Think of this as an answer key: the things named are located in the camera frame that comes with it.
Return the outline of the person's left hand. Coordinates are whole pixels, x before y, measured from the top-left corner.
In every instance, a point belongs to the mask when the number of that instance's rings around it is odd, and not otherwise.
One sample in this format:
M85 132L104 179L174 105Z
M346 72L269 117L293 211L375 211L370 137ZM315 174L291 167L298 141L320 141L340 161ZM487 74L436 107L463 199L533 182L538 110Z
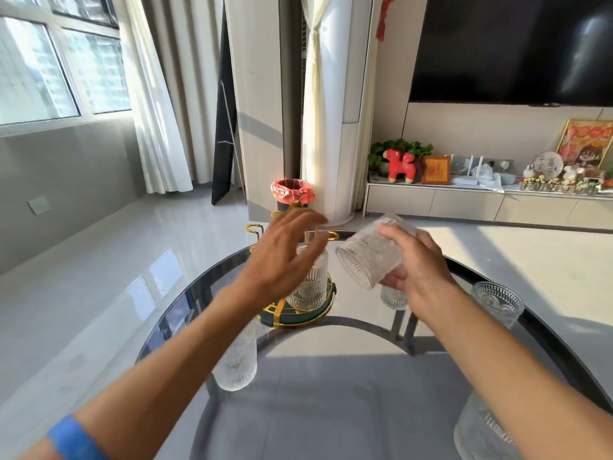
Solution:
M235 284L253 312L291 294L313 264L283 264L281 214L277 213L254 246Z

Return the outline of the clear embossed glass cup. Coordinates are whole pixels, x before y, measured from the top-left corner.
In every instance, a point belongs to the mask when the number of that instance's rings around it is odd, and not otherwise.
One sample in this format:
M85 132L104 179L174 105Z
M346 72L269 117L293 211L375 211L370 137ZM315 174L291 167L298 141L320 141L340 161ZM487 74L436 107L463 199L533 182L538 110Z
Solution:
M475 283L470 296L505 328L511 329L525 310L525 303L514 291L497 283Z
M380 225L400 226L415 235L416 229L396 215L386 214L357 231L337 247L343 269L359 286L371 290L402 263L402 248L381 235Z
M473 389L454 428L462 460L523 460L516 444Z

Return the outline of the person's right forearm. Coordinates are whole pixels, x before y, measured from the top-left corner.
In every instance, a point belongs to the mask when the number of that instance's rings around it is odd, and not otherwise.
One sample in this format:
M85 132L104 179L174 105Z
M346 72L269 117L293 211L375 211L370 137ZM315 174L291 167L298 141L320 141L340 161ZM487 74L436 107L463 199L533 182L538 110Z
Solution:
M404 287L524 460L613 460L613 416L557 379L464 290L445 280Z

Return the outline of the trash bin with red bag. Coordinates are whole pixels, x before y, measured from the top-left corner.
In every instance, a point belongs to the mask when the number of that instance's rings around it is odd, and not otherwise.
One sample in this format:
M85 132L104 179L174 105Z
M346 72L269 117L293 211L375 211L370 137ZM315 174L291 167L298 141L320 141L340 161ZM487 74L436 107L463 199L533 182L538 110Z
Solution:
M277 202L277 210L282 212L296 207L308 207L316 198L313 186L301 179L278 180L270 188Z

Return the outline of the green potted plant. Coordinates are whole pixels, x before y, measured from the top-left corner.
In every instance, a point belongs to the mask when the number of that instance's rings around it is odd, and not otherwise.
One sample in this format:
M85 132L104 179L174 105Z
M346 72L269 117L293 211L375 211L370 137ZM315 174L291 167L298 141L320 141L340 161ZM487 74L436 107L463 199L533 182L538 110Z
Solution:
M409 142L403 138L387 140L383 143L376 142L372 144L370 147L370 153L368 154L369 170L377 170L382 161L387 161L384 158L383 153L388 149L399 150L401 151L401 154L409 152L416 157L416 161L421 161L424 156L432 155L433 145L423 145L418 141Z

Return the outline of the white router with antennas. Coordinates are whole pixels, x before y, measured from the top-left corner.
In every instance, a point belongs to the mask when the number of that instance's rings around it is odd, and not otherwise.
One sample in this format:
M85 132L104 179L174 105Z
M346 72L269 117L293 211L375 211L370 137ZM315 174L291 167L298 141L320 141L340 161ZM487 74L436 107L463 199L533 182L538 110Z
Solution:
M486 171L483 156L450 155L450 182L453 185L478 185Z

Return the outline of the white standing air conditioner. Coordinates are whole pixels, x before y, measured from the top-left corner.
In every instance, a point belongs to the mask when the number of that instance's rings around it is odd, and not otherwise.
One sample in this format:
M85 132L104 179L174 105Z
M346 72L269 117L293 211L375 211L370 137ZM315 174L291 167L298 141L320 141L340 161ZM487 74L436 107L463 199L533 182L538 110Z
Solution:
M317 206L312 209L326 216L328 226L348 223L364 196L381 2L330 0L321 25L325 181Z

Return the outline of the clear plastic bag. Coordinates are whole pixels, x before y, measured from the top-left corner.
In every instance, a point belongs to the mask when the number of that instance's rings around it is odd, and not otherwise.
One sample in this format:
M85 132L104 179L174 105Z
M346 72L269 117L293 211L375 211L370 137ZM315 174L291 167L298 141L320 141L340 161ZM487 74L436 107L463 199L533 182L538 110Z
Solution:
M490 164L481 164L479 167L474 168L472 172L481 188L495 193L504 193L501 174L495 172Z

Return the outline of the black folded panel board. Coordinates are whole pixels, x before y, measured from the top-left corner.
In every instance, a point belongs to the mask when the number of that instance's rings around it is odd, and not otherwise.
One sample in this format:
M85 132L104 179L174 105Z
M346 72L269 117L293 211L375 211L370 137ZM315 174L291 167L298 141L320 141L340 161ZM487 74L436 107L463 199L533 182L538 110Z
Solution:
M226 7L224 6L221 26L213 180L211 185L211 204L214 206L231 189L237 121L231 43L229 40Z

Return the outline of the tied cream curtain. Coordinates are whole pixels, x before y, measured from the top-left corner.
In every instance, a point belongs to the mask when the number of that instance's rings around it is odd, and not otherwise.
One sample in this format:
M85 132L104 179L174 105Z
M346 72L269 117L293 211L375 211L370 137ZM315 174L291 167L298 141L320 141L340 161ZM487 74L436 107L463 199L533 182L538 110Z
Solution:
M330 0L301 0L308 27L302 114L301 177L310 186L310 208L316 208L325 175L326 109L322 71L321 25Z

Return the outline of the round white plaque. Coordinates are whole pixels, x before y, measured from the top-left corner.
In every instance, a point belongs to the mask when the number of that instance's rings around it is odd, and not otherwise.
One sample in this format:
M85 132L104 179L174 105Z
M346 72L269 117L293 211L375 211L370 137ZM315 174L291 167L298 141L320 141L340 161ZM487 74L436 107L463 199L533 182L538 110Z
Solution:
M564 161L556 152L543 152L532 160L533 170L543 177L544 181L550 181L560 176L564 169Z

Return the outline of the beige drape curtain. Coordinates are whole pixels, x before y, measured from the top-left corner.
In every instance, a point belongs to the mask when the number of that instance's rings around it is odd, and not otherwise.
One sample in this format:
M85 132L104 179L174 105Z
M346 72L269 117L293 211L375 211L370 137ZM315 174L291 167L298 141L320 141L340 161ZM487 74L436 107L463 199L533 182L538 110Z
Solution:
M213 182L224 0L142 0L190 177Z

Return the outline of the colourful cartoon painting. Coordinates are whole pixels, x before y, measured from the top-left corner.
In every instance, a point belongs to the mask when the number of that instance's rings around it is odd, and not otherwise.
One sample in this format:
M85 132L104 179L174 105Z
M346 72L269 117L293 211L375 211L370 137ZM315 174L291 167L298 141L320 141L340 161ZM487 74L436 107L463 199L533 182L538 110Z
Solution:
M567 166L600 169L613 143L613 121L569 119L556 153Z

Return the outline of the red hanging knot ornament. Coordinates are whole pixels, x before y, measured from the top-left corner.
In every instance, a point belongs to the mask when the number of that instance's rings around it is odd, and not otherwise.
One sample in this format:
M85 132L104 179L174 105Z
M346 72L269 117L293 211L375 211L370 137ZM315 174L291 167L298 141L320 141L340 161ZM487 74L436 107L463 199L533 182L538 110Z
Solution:
M387 14L390 8L390 5L394 3L395 0L382 0L381 2L381 9L379 12L379 21L378 21L378 27L377 27L377 31L376 31L376 38L379 42L383 42L384 41L384 37L385 37L385 32L386 32L386 21L387 21Z

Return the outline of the blue wristband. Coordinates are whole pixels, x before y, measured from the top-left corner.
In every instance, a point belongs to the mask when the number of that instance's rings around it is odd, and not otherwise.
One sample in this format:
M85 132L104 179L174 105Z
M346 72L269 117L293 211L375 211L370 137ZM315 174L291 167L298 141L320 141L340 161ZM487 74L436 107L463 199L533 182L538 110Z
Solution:
M46 437L61 460L110 460L73 414L58 421Z

